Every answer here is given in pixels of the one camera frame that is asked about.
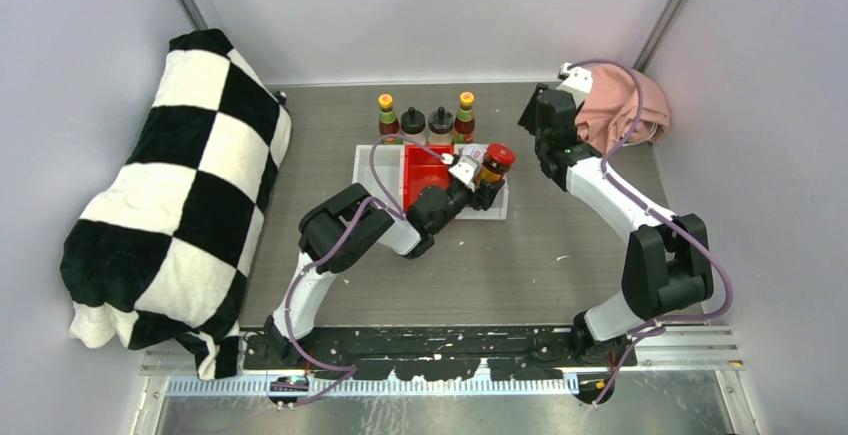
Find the red lid chili sauce jar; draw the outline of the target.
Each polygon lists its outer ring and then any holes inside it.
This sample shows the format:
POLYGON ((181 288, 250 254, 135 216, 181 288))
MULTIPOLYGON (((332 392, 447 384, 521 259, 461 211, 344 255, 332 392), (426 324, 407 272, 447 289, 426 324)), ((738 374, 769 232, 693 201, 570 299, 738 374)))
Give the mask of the red lid chili sauce jar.
POLYGON ((484 152, 475 183, 495 184, 502 181, 515 161, 516 155, 509 147, 500 143, 490 144, 484 152))

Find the yellow cap sauce bottle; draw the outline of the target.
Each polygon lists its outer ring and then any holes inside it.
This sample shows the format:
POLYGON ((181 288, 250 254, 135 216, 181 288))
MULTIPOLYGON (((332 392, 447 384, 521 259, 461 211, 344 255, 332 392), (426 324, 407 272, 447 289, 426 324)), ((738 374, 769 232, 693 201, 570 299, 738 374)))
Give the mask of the yellow cap sauce bottle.
POLYGON ((398 145, 403 141, 398 137, 400 133, 400 123, 394 108, 393 97, 384 93, 378 97, 379 105, 379 132, 383 136, 381 141, 385 145, 398 145))
POLYGON ((475 96, 472 92, 465 91, 459 95, 459 107, 453 126, 454 144, 470 144, 473 142, 475 132, 474 101, 475 96))

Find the white lid brown sauce jar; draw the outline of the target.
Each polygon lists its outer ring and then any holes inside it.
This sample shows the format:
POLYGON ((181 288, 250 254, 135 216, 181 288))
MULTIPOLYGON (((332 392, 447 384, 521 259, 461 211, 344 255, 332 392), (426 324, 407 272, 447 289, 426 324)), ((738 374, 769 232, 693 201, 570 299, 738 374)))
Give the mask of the white lid brown sauce jar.
POLYGON ((482 164, 487 152, 488 146, 485 144, 466 144, 461 148, 460 154, 464 157, 475 160, 478 164, 482 164))

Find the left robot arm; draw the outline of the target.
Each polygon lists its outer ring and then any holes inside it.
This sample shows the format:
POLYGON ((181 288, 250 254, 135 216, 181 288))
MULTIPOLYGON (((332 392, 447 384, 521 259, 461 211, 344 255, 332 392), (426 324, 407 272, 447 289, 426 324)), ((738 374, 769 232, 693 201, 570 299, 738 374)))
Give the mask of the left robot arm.
POLYGON ((307 353, 303 339, 336 276, 351 268, 374 245, 415 259, 435 244, 464 209, 489 210, 506 186, 481 181, 470 188, 453 179, 430 185, 402 214, 396 214, 362 184, 354 183, 308 212, 300 221, 297 266, 280 305, 266 320, 268 355, 280 367, 298 367, 307 353))

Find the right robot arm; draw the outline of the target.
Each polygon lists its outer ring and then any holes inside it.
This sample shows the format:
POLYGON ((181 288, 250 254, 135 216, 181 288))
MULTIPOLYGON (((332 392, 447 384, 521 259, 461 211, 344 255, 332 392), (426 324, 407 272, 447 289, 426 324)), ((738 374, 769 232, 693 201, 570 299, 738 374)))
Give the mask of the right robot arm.
POLYGON ((614 170, 579 141, 576 115, 572 94, 539 83, 518 124, 534 137, 542 173, 592 208, 627 244, 619 291, 573 320, 569 349, 591 366, 642 323, 710 298, 714 282, 707 257, 693 245, 708 244, 705 223, 650 200, 637 203, 631 185, 611 183, 614 170))

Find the red plastic bin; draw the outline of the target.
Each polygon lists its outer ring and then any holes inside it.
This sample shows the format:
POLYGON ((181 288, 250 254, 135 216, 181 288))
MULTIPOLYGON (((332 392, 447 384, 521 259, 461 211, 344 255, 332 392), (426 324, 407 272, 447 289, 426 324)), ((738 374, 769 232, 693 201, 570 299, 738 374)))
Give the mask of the red plastic bin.
POLYGON ((448 166, 441 161, 444 154, 453 154, 452 145, 428 145, 436 157, 417 145, 408 144, 404 148, 402 189, 403 209, 407 210, 418 198, 420 192, 428 186, 443 189, 451 183, 448 166))

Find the pink cloth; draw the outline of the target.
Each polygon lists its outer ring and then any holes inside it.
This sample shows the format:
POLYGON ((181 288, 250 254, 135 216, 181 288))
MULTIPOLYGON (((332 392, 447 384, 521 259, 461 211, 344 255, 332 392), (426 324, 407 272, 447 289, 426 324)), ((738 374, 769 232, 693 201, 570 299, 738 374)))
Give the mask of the pink cloth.
POLYGON ((637 109, 643 109, 630 144, 657 142, 672 128, 671 111, 661 87, 642 73, 636 77, 643 96, 637 96, 636 85, 625 70, 611 65, 590 68, 593 85, 575 123, 578 137, 602 153, 611 150, 626 135, 635 120, 637 109))

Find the right white plastic bin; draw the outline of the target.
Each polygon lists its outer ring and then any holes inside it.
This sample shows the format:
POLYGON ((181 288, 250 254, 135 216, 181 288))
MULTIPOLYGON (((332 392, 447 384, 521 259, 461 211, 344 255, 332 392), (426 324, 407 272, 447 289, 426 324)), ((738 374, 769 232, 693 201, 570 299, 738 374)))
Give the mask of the right white plastic bin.
MULTIPOLYGON (((461 148, 466 144, 456 144, 454 153, 461 155, 461 148)), ((466 221, 497 221, 506 220, 508 215, 509 183, 504 178, 505 184, 498 191, 492 206, 488 210, 474 210, 471 207, 464 208, 456 217, 457 220, 466 221)))

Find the white plastic bin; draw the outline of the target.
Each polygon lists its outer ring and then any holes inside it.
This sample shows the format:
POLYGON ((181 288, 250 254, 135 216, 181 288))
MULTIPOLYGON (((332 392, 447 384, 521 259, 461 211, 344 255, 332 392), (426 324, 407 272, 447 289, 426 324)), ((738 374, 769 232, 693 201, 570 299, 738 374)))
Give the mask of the white plastic bin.
MULTIPOLYGON (((466 144, 456 144, 454 153, 461 155, 461 148, 466 144)), ((508 215, 509 183, 504 178, 505 184, 498 191, 492 206, 488 210, 474 210, 471 207, 464 208, 456 217, 457 220, 466 221, 497 221, 506 220, 508 215)))
POLYGON ((352 182, 393 209, 403 206, 404 145, 356 145, 352 182))

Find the left white plastic bin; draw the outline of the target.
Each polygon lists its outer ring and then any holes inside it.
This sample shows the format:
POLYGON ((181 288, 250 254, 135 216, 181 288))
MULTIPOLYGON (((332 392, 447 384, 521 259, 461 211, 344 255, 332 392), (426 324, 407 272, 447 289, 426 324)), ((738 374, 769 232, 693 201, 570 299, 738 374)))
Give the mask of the left white plastic bin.
POLYGON ((393 209, 403 206, 404 145, 356 145, 352 182, 393 209))

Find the grey lid seasoning jar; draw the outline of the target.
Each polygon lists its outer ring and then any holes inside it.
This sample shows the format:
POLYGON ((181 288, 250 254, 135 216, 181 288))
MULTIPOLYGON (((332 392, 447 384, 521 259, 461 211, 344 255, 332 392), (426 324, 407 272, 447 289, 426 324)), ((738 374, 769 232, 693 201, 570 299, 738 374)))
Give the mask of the grey lid seasoning jar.
POLYGON ((444 107, 438 107, 428 118, 429 145, 453 144, 454 115, 444 107))

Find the black lid white seasoning jar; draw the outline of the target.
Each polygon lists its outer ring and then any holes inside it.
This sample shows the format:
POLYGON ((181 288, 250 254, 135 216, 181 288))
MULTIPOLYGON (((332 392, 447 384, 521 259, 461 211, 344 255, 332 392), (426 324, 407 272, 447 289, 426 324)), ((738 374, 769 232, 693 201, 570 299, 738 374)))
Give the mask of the black lid white seasoning jar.
POLYGON ((400 128, 403 135, 417 143, 427 143, 427 119, 425 115, 415 107, 409 107, 400 118, 400 128))

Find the black white checkered blanket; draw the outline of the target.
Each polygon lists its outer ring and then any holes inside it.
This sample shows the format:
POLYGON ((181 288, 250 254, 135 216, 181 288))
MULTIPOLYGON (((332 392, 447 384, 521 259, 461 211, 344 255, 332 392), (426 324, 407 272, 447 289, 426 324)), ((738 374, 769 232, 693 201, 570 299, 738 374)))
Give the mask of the black white checkered blanket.
POLYGON ((173 340, 200 379, 235 375, 238 318, 291 131, 221 30, 172 39, 134 149, 64 242, 70 335, 130 350, 173 340))

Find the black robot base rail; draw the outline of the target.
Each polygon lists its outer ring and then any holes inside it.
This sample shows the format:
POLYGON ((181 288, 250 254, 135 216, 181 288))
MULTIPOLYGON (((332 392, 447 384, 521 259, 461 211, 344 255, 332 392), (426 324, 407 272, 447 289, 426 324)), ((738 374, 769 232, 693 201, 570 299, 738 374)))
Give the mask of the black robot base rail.
POLYGON ((567 368, 606 371, 625 359, 624 336, 591 342, 568 326, 318 327, 294 348, 272 330, 247 339, 252 370, 311 370, 337 379, 354 366, 357 380, 468 380, 486 368, 494 381, 552 380, 567 368))

